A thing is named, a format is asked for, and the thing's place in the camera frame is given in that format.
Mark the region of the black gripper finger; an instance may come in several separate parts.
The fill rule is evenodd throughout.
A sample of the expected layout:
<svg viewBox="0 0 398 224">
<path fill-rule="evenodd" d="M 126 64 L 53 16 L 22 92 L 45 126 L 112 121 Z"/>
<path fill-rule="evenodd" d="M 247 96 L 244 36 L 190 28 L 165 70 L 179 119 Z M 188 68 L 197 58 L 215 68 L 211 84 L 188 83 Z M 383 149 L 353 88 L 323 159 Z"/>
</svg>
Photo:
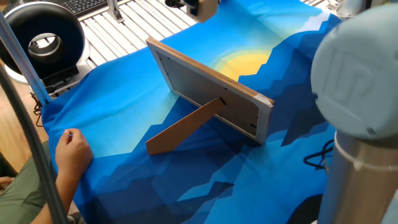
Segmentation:
<svg viewBox="0 0 398 224">
<path fill-rule="evenodd" d="M 197 16 L 199 9 L 199 0 L 185 0 L 185 3 L 187 5 L 187 8 L 189 9 L 188 12 L 193 16 Z"/>
</svg>

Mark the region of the person's right hand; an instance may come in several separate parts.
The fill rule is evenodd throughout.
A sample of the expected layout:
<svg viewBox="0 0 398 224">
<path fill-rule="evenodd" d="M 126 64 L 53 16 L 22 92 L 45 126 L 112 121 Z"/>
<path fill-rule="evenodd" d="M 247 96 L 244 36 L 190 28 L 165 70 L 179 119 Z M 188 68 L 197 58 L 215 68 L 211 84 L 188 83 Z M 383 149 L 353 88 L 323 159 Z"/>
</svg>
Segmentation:
<svg viewBox="0 0 398 224">
<path fill-rule="evenodd" d="M 83 133 L 76 128 L 64 130 L 55 151 L 58 178 L 78 182 L 92 159 L 92 150 Z"/>
</svg>

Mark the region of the person's left hand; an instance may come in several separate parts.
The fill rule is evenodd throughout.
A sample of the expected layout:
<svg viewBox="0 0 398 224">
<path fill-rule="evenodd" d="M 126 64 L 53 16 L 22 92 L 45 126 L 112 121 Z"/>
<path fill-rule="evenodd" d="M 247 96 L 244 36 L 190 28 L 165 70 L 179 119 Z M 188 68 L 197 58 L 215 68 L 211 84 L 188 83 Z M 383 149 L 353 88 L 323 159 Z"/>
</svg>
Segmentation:
<svg viewBox="0 0 398 224">
<path fill-rule="evenodd" d="M 0 177 L 0 190 L 3 191 L 12 183 L 14 177 Z"/>
</svg>

